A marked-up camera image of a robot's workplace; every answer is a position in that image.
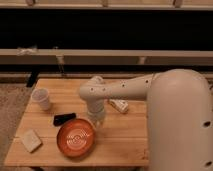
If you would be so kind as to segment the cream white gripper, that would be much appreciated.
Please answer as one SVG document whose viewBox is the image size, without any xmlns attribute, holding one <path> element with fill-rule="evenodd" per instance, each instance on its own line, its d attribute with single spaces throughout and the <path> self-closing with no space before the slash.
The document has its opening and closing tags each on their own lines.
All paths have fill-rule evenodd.
<svg viewBox="0 0 213 171">
<path fill-rule="evenodd" d="M 105 109 L 102 108 L 99 111 L 88 110 L 87 114 L 88 114 L 88 118 L 93 124 L 97 124 L 97 123 L 102 124 L 105 120 L 106 112 L 105 112 Z"/>
</svg>

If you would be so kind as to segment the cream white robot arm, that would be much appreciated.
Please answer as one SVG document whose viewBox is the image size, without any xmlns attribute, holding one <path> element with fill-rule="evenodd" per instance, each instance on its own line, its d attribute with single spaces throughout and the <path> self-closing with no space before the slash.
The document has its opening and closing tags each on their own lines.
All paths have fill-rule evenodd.
<svg viewBox="0 0 213 171">
<path fill-rule="evenodd" d="M 105 99 L 147 102 L 149 171 L 213 171 L 213 97 L 197 71 L 172 69 L 79 88 L 88 115 L 100 117 Z"/>
</svg>

